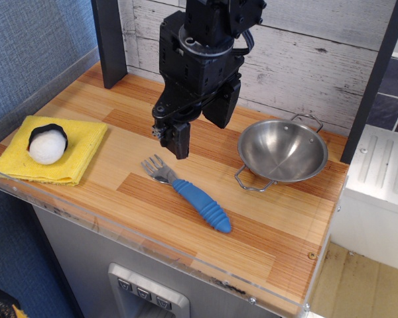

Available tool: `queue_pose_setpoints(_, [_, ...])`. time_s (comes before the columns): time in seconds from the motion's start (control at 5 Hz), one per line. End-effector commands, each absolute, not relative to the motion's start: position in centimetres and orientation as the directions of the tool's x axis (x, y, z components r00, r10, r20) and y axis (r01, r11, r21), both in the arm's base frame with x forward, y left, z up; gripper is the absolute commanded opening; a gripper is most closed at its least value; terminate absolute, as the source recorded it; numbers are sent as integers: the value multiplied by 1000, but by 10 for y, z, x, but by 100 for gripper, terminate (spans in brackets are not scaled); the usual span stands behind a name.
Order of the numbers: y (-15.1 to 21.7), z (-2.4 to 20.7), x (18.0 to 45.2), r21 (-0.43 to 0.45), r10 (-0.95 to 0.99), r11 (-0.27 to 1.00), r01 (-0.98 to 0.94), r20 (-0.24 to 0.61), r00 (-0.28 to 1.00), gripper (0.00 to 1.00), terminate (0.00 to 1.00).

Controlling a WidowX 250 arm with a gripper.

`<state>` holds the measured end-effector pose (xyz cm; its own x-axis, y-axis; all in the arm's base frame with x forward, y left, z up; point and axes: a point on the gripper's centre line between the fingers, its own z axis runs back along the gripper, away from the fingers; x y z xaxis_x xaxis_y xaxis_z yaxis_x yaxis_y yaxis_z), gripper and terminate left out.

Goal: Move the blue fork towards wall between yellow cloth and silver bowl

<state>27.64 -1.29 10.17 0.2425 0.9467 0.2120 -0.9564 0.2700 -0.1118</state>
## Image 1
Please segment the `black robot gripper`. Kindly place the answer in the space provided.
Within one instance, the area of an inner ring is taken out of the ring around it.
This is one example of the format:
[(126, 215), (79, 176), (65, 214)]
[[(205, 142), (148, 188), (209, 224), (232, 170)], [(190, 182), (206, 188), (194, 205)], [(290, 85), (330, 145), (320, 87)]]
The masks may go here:
[(224, 129), (241, 87), (245, 50), (234, 43), (245, 34), (241, 10), (177, 11), (163, 20), (159, 72), (165, 88), (153, 107), (153, 134), (178, 160), (188, 157), (190, 122), (200, 115)]

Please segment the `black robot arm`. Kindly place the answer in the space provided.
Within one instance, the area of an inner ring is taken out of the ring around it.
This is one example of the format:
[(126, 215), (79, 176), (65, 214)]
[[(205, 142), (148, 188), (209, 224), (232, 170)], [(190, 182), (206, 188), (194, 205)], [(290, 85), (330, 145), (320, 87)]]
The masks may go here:
[(177, 159), (188, 157), (190, 124), (200, 115), (225, 128), (241, 88), (239, 69), (254, 47), (265, 1), (187, 1), (160, 26), (165, 88), (153, 108), (153, 135)]

